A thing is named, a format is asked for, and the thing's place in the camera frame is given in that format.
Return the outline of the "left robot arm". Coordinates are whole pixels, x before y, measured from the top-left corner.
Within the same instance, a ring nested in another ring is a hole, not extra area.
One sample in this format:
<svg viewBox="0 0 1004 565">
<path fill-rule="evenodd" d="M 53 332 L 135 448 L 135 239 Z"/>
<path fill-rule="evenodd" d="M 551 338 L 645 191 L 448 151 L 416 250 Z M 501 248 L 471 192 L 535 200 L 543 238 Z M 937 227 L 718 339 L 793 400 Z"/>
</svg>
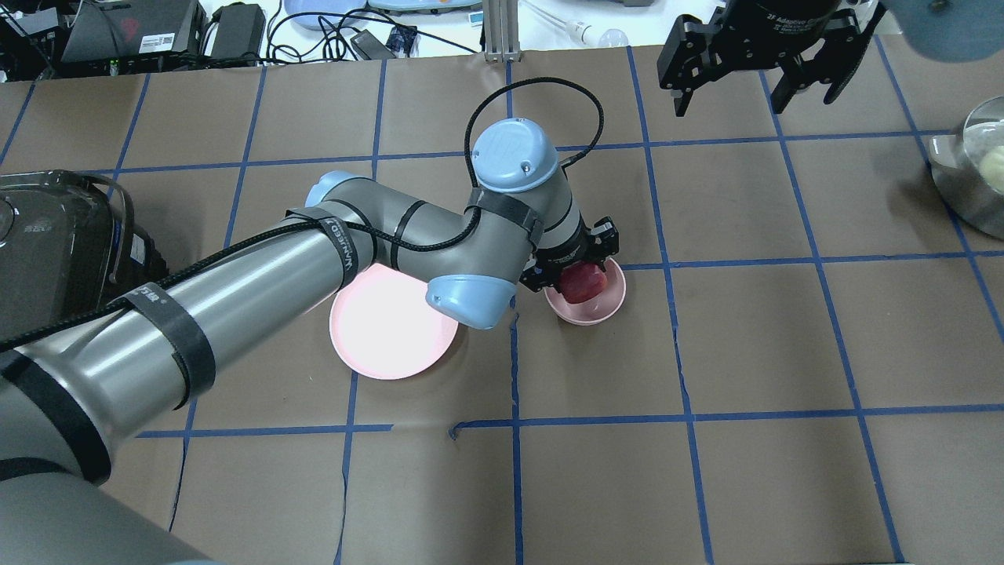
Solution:
<svg viewBox="0 0 1004 565">
<path fill-rule="evenodd" d="M 570 293 L 571 268 L 620 247 L 613 219 L 582 218 L 566 171 L 583 157 L 560 158 L 530 119 L 495 122 L 464 144 L 463 213 L 333 171 L 275 228 L 4 340 L 2 562 L 210 563 L 100 489 L 126 440 L 374 264 L 472 329 L 493 328 L 518 285 Z"/>
</svg>

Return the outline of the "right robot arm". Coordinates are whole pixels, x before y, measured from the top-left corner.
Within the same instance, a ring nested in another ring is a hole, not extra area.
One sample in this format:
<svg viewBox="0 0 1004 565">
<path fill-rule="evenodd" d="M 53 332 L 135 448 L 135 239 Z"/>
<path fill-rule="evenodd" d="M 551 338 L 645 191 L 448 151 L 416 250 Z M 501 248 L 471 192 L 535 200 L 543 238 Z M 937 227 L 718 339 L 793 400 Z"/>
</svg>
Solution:
<svg viewBox="0 0 1004 565">
<path fill-rule="evenodd" d="M 689 14 L 675 19 L 657 58 L 657 82 L 673 96 L 678 117 L 699 87 L 738 71 L 779 69 L 770 96 L 775 114 L 817 83 L 828 88 L 824 102 L 831 104 L 888 14 L 929 60 L 983 60 L 1002 49 L 1000 1 L 878 1 L 867 22 L 840 1 L 727 1 L 708 22 Z"/>
</svg>

